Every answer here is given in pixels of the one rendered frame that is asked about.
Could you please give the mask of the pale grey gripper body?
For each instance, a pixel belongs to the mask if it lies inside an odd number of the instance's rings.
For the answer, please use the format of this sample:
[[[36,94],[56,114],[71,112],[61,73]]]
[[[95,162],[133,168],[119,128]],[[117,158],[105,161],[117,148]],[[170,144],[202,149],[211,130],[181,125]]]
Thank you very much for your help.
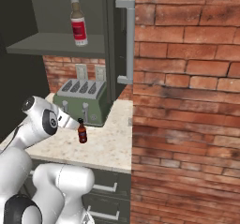
[[[79,127],[79,122],[73,119],[71,116],[67,117],[67,121],[64,124],[64,128],[77,129]]]

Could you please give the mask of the small brown syrup bottle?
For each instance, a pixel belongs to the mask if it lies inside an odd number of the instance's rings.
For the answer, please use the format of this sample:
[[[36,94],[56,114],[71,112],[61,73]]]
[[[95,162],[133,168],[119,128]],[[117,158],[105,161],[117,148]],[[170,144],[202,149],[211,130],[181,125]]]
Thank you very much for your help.
[[[78,122],[79,122],[79,127],[78,127],[79,142],[86,143],[87,142],[87,134],[86,134],[86,128],[83,124],[83,119],[79,118]]]

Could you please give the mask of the dark green cabinet door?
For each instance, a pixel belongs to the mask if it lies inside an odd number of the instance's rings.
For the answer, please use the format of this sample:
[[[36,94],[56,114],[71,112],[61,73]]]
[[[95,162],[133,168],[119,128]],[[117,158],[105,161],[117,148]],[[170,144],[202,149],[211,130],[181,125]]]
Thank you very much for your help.
[[[118,83],[127,75],[127,10],[115,6],[116,0],[102,0],[107,78],[107,98],[116,101],[126,84]]]
[[[7,52],[37,32],[32,0],[0,0],[0,143],[25,118],[23,102],[50,93],[41,56]]]

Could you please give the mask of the dark green cabinet with shelf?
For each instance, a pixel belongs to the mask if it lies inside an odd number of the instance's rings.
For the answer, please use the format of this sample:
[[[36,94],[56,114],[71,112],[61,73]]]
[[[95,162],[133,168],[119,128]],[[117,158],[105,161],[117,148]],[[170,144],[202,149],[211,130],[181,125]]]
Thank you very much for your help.
[[[0,0],[3,51],[85,58],[105,56],[102,0],[80,0],[88,44],[75,45],[70,0]]]

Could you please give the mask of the tall red-label condiment bottle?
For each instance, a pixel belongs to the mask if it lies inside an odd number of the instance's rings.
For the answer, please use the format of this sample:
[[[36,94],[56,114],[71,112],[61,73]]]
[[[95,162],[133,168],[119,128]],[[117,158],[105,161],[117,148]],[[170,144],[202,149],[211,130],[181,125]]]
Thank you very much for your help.
[[[73,36],[75,40],[75,45],[85,46],[88,44],[86,26],[83,12],[81,11],[79,0],[70,0],[71,2],[71,27],[73,31]]]

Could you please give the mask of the green four-slot toaster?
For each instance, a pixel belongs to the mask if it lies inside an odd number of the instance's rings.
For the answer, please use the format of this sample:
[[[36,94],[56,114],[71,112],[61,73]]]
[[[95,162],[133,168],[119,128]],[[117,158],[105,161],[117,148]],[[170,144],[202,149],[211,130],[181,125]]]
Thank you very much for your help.
[[[86,126],[103,127],[111,110],[107,102],[107,84],[93,80],[68,80],[53,96],[52,102],[73,119]]]

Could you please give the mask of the dark green drawer front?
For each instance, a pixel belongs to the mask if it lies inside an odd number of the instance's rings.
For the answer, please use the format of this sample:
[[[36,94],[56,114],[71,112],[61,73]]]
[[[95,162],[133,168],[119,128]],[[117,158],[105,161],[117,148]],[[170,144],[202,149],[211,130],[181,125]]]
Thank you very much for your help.
[[[105,170],[93,169],[95,175],[95,184],[112,187],[116,182],[118,187],[116,192],[108,192],[92,189],[92,193],[106,195],[109,197],[130,200],[131,175],[121,172],[110,172]]]
[[[130,201],[97,194],[87,194],[82,197],[82,202],[86,210],[88,205],[91,205],[92,210],[99,213],[115,215],[116,211],[120,211],[118,220],[92,216],[96,224],[130,224]]]

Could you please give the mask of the white wall socket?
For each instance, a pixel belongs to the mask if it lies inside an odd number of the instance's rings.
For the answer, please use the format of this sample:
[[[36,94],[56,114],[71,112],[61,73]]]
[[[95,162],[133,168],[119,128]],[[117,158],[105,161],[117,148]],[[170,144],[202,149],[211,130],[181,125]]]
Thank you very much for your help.
[[[88,79],[87,67],[85,64],[76,64],[75,68],[76,68],[77,78],[79,80]]]
[[[96,80],[99,82],[106,81],[106,68],[104,66],[95,65]]]

